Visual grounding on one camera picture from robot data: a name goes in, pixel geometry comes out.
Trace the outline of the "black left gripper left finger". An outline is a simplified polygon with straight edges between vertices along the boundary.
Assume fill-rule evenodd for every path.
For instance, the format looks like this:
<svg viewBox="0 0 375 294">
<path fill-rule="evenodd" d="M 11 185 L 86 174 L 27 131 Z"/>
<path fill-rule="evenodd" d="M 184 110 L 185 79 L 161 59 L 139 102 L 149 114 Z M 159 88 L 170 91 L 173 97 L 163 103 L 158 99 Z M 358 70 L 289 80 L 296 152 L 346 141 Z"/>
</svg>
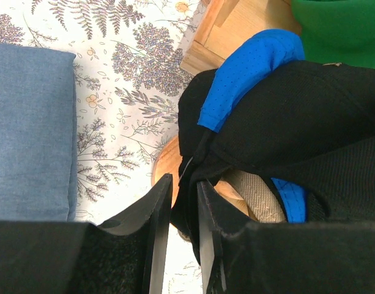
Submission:
<svg viewBox="0 0 375 294">
<path fill-rule="evenodd" d="M 100 225 L 0 221 L 0 293 L 161 293 L 173 177 Z"/>
</svg>

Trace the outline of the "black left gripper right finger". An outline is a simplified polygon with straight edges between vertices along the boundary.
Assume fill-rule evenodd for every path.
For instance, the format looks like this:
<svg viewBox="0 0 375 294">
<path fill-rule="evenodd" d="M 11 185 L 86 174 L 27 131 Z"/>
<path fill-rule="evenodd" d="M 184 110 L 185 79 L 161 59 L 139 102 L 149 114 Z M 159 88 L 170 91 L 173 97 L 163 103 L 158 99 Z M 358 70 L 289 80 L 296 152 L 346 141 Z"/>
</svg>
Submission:
<svg viewBox="0 0 375 294">
<path fill-rule="evenodd" d="M 197 185 L 205 293 L 375 293 L 375 222 L 255 222 Z"/>
</svg>

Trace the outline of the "beige baseball cap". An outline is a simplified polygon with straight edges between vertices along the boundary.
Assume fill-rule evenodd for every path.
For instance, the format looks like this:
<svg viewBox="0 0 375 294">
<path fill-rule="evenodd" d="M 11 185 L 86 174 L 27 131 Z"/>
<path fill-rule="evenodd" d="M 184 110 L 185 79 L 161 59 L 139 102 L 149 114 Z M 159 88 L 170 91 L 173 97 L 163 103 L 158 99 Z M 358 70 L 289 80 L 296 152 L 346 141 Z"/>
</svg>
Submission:
<svg viewBox="0 0 375 294">
<path fill-rule="evenodd" d="M 249 212 L 259 222 L 286 222 L 279 201 L 261 177 L 240 170 L 231 170 L 223 179 L 242 197 Z"/>
</svg>

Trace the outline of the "black cap tan logo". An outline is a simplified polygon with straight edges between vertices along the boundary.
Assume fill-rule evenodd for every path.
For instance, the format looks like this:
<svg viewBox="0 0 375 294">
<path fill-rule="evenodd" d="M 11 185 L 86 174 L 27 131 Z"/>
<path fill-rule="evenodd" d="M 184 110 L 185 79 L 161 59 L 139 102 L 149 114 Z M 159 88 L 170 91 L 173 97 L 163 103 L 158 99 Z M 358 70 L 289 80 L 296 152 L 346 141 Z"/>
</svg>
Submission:
<svg viewBox="0 0 375 294">
<path fill-rule="evenodd" d="M 191 177 L 231 168 L 306 190 L 309 221 L 375 221 L 375 69 L 294 61 L 249 90 Z"/>
</svg>

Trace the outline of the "blue baseball cap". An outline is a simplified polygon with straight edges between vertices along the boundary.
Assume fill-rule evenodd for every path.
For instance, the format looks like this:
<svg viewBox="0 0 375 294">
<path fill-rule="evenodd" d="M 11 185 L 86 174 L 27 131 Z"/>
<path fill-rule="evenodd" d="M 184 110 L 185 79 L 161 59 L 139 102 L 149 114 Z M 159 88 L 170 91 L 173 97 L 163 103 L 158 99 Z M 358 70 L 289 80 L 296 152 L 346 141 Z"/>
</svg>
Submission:
<svg viewBox="0 0 375 294">
<path fill-rule="evenodd" d="M 241 98 L 277 67 L 305 58 L 300 37 L 282 29 L 268 29 L 243 43 L 218 68 L 201 108 L 198 124 L 219 132 Z M 272 178 L 269 188 L 280 203 L 286 221 L 306 222 L 306 190 Z"/>
</svg>

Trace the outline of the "black baseball cap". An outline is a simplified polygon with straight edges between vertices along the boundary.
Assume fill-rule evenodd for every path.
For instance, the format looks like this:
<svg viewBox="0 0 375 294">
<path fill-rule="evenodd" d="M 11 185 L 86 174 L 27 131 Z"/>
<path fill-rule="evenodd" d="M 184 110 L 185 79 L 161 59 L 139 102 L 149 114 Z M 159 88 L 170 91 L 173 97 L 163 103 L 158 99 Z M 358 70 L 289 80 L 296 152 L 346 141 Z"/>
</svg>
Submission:
<svg viewBox="0 0 375 294">
<path fill-rule="evenodd" d="M 216 70 L 197 74 L 179 99 L 178 139 L 182 163 L 179 166 L 179 191 L 171 211 L 171 223 L 191 243 L 199 240 L 197 200 L 190 191 L 191 177 L 209 152 L 214 132 L 200 126 L 201 108 L 212 86 Z"/>
</svg>

